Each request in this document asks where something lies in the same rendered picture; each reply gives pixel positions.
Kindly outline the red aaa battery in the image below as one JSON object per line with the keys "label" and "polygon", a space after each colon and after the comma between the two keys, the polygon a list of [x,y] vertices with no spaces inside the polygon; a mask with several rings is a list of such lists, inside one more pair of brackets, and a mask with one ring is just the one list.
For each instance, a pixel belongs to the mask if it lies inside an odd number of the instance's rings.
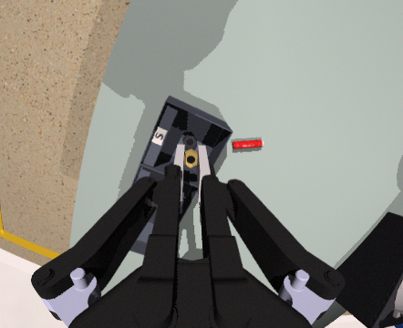
{"label": "red aaa battery", "polygon": [[264,141],[262,139],[258,140],[245,140],[245,141],[234,141],[232,143],[233,149],[247,149],[247,148],[260,148],[264,146]]}

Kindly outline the grey rack of three bins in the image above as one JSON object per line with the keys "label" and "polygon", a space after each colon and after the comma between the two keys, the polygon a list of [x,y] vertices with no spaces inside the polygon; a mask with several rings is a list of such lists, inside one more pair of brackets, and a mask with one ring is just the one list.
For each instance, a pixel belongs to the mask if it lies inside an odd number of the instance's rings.
{"label": "grey rack of three bins", "polygon": [[[162,180],[164,167],[174,163],[177,144],[184,145],[182,141],[187,134],[194,135],[197,143],[193,148],[185,147],[184,152],[189,149],[198,152],[198,145],[205,146],[209,164],[214,166],[232,133],[233,131],[226,122],[175,97],[168,96],[150,135],[131,186],[138,179],[146,176],[153,177],[155,181]],[[192,168],[184,165],[180,222],[197,192],[197,165]],[[156,210],[130,251],[145,254]]]}

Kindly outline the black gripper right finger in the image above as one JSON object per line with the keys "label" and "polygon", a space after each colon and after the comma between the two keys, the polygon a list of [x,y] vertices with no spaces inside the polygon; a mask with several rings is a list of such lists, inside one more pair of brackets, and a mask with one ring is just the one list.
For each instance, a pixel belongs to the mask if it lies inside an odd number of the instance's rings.
{"label": "black gripper right finger", "polygon": [[197,185],[202,254],[210,262],[216,325],[247,328],[255,312],[228,218],[278,296],[311,325],[319,320],[345,287],[343,275],[307,251],[241,180],[219,182],[202,145]]}

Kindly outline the gold hex nut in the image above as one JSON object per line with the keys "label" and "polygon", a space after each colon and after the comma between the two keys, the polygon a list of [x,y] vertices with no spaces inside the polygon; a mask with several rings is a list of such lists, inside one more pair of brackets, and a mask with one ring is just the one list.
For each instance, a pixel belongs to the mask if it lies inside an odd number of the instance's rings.
{"label": "gold hex nut", "polygon": [[198,152],[193,149],[189,149],[184,152],[184,164],[188,167],[193,167],[197,165]]}

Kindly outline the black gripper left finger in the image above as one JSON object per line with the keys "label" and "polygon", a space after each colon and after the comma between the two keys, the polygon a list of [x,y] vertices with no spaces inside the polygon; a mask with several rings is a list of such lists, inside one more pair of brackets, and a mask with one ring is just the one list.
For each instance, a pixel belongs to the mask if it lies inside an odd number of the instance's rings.
{"label": "black gripper left finger", "polygon": [[184,150],[185,145],[177,144],[174,163],[164,167],[163,180],[138,179],[74,247],[33,273],[31,283],[37,294],[67,328],[101,297],[157,206],[132,313],[138,328],[171,325]]}

